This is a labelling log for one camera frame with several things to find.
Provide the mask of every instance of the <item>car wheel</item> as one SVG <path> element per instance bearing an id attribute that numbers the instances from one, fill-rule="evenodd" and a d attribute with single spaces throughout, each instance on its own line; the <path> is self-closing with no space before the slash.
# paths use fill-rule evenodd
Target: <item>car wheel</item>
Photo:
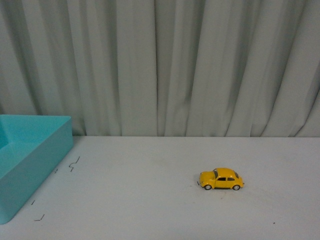
<path id="1" fill-rule="evenodd" d="M 233 186 L 233 188 L 232 188 L 233 190 L 239 190 L 240 189 L 240 186 L 239 185 L 235 185 L 235 186 Z"/>
<path id="2" fill-rule="evenodd" d="M 204 186 L 204 189 L 205 189 L 205 190 L 210 190 L 210 189 L 211 189 L 211 186 L 210 186 L 210 185 L 205 185 L 205 186 Z"/>

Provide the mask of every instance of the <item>car door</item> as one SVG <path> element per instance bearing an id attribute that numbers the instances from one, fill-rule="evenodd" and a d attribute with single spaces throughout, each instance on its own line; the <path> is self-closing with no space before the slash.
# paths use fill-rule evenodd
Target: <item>car door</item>
<path id="1" fill-rule="evenodd" d="M 225 177 L 218 177 L 215 181 L 216 188 L 227 188 L 227 179 Z"/>

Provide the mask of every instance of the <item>scratch mark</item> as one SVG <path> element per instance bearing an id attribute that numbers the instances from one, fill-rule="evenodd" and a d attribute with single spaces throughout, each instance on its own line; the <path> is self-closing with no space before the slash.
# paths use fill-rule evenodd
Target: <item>scratch mark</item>
<path id="1" fill-rule="evenodd" d="M 76 162 L 70 163 L 70 165 L 69 165 L 69 168 L 71 168 L 71 171 L 70 171 L 70 172 L 72 172 L 72 170 L 74 169 L 74 167 L 73 167 L 73 166 L 71 166 L 71 165 L 72 165 L 72 164 L 76 164 L 76 163 L 78 163 L 79 159 L 80 159 L 80 156 L 78 157 L 78 159 L 77 159 L 77 161 L 76 161 Z"/>
<path id="2" fill-rule="evenodd" d="M 220 199 L 224 199 L 224 197 L 226 196 L 226 194 L 227 194 L 227 193 L 224 191 L 224 192 L 223 192 L 223 196 L 222 196 Z"/>
<path id="3" fill-rule="evenodd" d="M 44 216 L 45 216 L 45 215 L 43 214 L 43 215 L 42 215 L 42 217 L 41 217 L 40 219 L 38 219 L 38 220 L 34 220 L 34 221 L 35 221 L 35 222 L 36 222 L 36 221 L 41 221 L 41 220 L 44 218 Z"/>

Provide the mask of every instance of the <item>yellow beetle car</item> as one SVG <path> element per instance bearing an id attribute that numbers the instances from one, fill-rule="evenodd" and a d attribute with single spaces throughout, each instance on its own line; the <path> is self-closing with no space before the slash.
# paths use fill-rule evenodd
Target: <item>yellow beetle car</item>
<path id="1" fill-rule="evenodd" d="M 198 185 L 205 190 L 210 189 L 233 189 L 239 190 L 244 187 L 242 177 L 234 170 L 219 167 L 213 171 L 203 171 L 200 174 Z"/>

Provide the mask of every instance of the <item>car window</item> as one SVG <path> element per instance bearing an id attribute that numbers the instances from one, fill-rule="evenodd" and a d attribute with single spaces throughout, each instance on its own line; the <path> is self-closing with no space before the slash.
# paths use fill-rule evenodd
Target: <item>car window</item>
<path id="1" fill-rule="evenodd" d="M 218 177 L 218 172 L 217 172 L 217 169 L 213 170 L 214 172 L 214 176 L 215 176 L 215 179 Z"/>

